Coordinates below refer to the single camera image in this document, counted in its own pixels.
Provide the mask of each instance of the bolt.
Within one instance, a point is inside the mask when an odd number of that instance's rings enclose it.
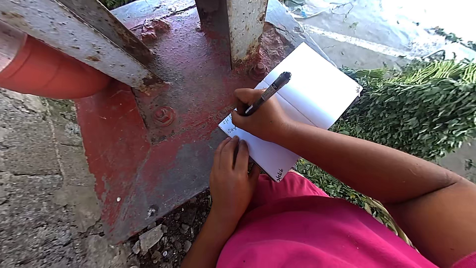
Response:
[[[175,112],[171,107],[163,106],[155,111],[154,119],[158,126],[168,126],[174,121]]]
[[[155,111],[155,119],[161,121],[162,123],[167,121],[169,119],[167,117],[167,110],[165,108],[160,108],[157,111]]]
[[[256,73],[264,73],[266,72],[265,64],[262,62],[258,62],[255,66]]]
[[[258,62],[253,68],[249,70],[249,76],[251,79],[261,81],[267,75],[268,69],[262,62]]]

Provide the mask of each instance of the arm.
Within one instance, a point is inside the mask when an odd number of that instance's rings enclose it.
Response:
[[[233,162],[237,146],[238,154]],[[221,249],[248,207],[258,175],[257,165],[248,175],[246,142],[238,143],[238,137],[228,137],[220,143],[210,173],[213,204],[203,228],[182,262],[182,268],[210,268],[217,265]]]
[[[238,89],[238,112],[260,91]],[[476,251],[476,185],[401,151],[319,129],[287,118],[276,100],[253,115],[232,115],[233,124],[277,143],[381,201],[418,250],[449,267]]]

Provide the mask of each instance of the concrete ground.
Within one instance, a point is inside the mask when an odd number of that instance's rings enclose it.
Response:
[[[352,10],[345,5],[300,21],[337,66],[398,66],[426,53],[426,41],[441,44],[406,34],[401,22],[389,27],[375,6],[352,3]],[[73,103],[0,89],[0,115],[0,268],[179,266],[208,214],[208,192],[110,245]],[[476,142],[439,163],[476,182]]]
[[[207,191],[110,245],[73,102],[0,89],[0,114],[0,268],[179,265],[208,215]],[[149,237],[160,242],[134,254],[139,236],[160,224]]]

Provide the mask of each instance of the hand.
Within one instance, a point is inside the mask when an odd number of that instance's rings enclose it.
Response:
[[[237,146],[238,154],[233,162]],[[253,196],[259,167],[254,165],[248,175],[248,156],[248,145],[236,136],[233,139],[226,138],[215,151],[210,173],[213,201],[210,215],[216,216],[223,224],[235,226]]]
[[[275,96],[271,97],[250,116],[241,116],[264,92],[250,88],[239,88],[234,92],[237,111],[232,111],[233,124],[254,136],[279,144],[279,138],[293,127],[294,121],[288,118]]]

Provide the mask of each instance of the notebook page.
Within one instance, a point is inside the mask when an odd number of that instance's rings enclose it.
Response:
[[[268,87],[269,85],[266,82],[261,81],[255,87],[255,89],[263,89]],[[273,98],[277,98],[279,105],[290,118],[305,124],[312,125],[312,123],[298,110],[296,110],[296,108],[290,105],[283,97],[279,96],[279,93],[275,94]],[[289,169],[294,166],[296,161],[299,159],[299,155],[291,152],[290,150],[277,144],[264,141],[242,129],[237,128],[231,122],[231,114],[229,114],[219,124],[219,127],[228,136],[238,136],[240,140],[245,140],[248,144],[249,156],[274,181],[281,181],[282,177],[289,171]]]
[[[362,87],[305,43],[279,63],[265,78],[273,83],[282,72],[291,80],[278,93],[301,114],[328,129],[358,96]]]
[[[285,71],[291,72],[291,80],[273,98],[291,119],[323,129],[328,129],[341,116],[361,89],[305,43],[278,64],[255,89],[268,88]],[[237,128],[231,115],[219,127],[230,137],[236,135],[245,140],[250,157],[277,182],[299,159],[288,149]]]

